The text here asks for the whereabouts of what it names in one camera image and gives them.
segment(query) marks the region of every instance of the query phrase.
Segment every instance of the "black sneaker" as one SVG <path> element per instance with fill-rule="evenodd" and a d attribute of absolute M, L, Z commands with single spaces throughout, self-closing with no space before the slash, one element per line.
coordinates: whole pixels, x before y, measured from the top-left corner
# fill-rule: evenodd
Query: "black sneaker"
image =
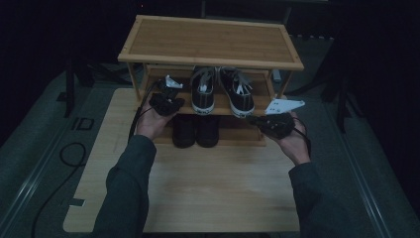
<path fill-rule="evenodd" d="M 177 148 L 187 148 L 195 144 L 195 115 L 177 114 L 172 119 L 172 142 Z"/>
<path fill-rule="evenodd" d="M 195 67 L 191 76 L 192 110 L 205 116 L 214 109 L 213 84 L 216 78 L 214 67 Z"/>
<path fill-rule="evenodd" d="M 205 148 L 216 146 L 219 142 L 220 116 L 209 115 L 198 117 L 197 120 L 197 144 Z"/>
<path fill-rule="evenodd" d="M 250 80 L 234 67 L 221 67 L 219 70 L 223 89 L 231 101 L 232 113 L 239 118 L 251 115 L 255 106 L 250 92 Z"/>

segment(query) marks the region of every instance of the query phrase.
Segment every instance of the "person's left hand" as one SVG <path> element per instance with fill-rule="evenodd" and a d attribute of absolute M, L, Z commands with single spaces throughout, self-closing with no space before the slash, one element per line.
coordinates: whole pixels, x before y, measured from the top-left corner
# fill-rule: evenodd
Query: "person's left hand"
<path fill-rule="evenodd" d="M 144 113 L 137 121 L 136 135 L 143 135 L 154 140 L 163 131 L 163 127 L 176 114 L 169 116 L 160 116 L 149 104 L 145 103 L 142 113 Z"/>

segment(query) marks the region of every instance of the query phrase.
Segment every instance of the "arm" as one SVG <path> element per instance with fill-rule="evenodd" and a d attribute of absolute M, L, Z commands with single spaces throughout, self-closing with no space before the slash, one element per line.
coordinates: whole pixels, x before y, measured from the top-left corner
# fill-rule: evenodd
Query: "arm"
<path fill-rule="evenodd" d="M 354 237 L 346 208 L 323 186 L 312 163 L 289 172 L 301 237 Z"/>
<path fill-rule="evenodd" d="M 143 233 L 149 211 L 149 174 L 157 152 L 152 140 L 173 116 L 161 117 L 148 109 L 149 103 L 137 123 L 136 135 L 108 173 L 107 194 L 89 237 L 138 237 Z"/>
<path fill-rule="evenodd" d="M 296 121 L 295 128 L 306 133 Z M 324 187 L 311 163 L 308 147 L 293 131 L 288 137 L 272 138 L 295 164 L 289 172 L 300 224 L 301 237 L 353 237 L 354 229 L 345 207 Z"/>

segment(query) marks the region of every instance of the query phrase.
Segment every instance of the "black cable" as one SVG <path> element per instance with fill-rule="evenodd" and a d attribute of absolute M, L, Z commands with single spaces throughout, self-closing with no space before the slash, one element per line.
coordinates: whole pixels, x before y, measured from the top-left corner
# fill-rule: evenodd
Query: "black cable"
<path fill-rule="evenodd" d="M 352 99 L 347 97 L 347 101 L 350 103 L 350 106 L 353 108 L 353 111 L 355 111 L 355 113 L 356 113 L 356 115 L 358 115 L 358 117 L 366 118 L 365 114 L 358 109 L 358 107 L 355 105 L 355 103 L 353 102 Z"/>
<path fill-rule="evenodd" d="M 297 132 L 297 134 L 299 134 L 299 135 L 301 135 L 303 137 L 303 140 L 306 143 L 306 147 L 308 148 L 309 157 L 311 157 L 311 140 L 309 140 L 309 138 L 307 136 L 308 130 L 306 129 L 306 125 L 305 125 L 305 123 L 303 123 L 303 121 L 301 121 L 297 117 L 293 117 L 293 119 L 296 120 L 296 121 L 298 121 L 303 126 L 303 128 L 305 129 L 305 133 L 299 131 L 298 129 L 296 129 L 296 127 L 293 128 L 293 131 Z"/>
<path fill-rule="evenodd" d="M 76 165 L 74 165 L 74 164 L 71 164 L 71 163 L 69 163 L 69 162 L 67 162 L 65 159 L 64 159 L 64 157 L 63 157 L 63 152 L 64 152 L 64 150 L 65 149 L 67 149 L 68 147 L 70 147 L 70 146 L 73 146 L 73 145 L 77 145 L 77 146 L 80 146 L 81 148 L 82 148 L 82 150 L 83 150 L 83 155 L 81 156 L 81 158 L 80 158 L 80 161 L 79 161 L 79 163 L 77 163 Z M 79 143 L 79 142 L 73 142 L 73 143 L 70 143 L 70 144 L 68 144 L 68 145 L 66 145 L 66 146 L 64 146 L 63 148 L 61 148 L 61 150 L 59 151 L 59 159 L 65 164 L 65 165 L 67 165 L 67 166 L 69 166 L 69 167 L 73 167 L 74 169 L 73 169 L 73 171 L 71 172 L 71 174 L 67 177 L 67 178 L 65 178 L 65 180 L 55 189 L 55 191 L 53 191 L 52 192 L 52 194 L 47 198 L 47 200 L 43 203 L 43 205 L 40 207 L 40 209 L 38 210 L 38 212 L 37 212 L 37 215 L 35 216 L 35 219 L 34 219 L 34 221 L 33 221 L 33 223 L 32 223 L 32 229 L 31 229 L 31 237 L 32 238 L 35 238 L 35 231 L 36 231 L 36 228 L 37 228 L 37 223 L 38 223 L 38 220 L 39 220 L 39 218 L 40 218 L 40 216 L 41 216 L 41 213 L 43 212 L 43 210 L 46 208 L 46 206 L 47 206 L 47 204 L 50 202 L 50 200 L 55 196 L 55 194 L 64 186 L 64 184 L 66 183 L 66 182 L 68 182 L 68 180 L 76 173 L 76 171 L 79 169 L 79 168 L 81 168 L 81 167 L 84 167 L 85 165 L 86 165 L 86 163 L 83 163 L 83 161 L 84 161 L 84 159 L 85 159 L 85 157 L 86 157 L 86 147 L 83 145 L 83 144 L 81 144 L 81 143 Z"/>
<path fill-rule="evenodd" d="M 152 90 L 160 83 L 160 80 L 155 81 L 146 91 L 145 95 L 143 96 L 143 100 L 142 103 L 140 104 L 140 107 L 137 108 L 136 114 L 133 118 L 133 122 L 132 125 L 130 127 L 130 132 L 129 132 L 129 141 L 130 139 L 133 137 L 134 135 L 134 131 L 136 130 L 136 126 L 137 126 L 137 121 L 140 119 L 141 116 L 143 116 L 147 111 L 149 111 L 150 109 L 148 109 L 147 111 L 145 111 L 144 113 L 142 113 L 143 107 L 146 104 L 146 99 L 149 98 L 149 94 L 151 94 Z"/>

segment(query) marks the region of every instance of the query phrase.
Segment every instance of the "dark background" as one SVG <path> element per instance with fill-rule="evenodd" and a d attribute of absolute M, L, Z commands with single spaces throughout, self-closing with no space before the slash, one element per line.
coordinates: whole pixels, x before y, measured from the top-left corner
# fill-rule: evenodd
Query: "dark background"
<path fill-rule="evenodd" d="M 314 80 L 334 75 L 324 94 L 328 101 L 348 77 L 350 92 L 420 214 L 420 3 L 208 0 L 207 14 L 281 21 L 290 6 L 289 34 L 335 39 Z M 2 1 L 0 145 L 69 60 L 78 70 L 88 62 L 117 63 L 136 14 L 199 18 L 201 1 Z"/>

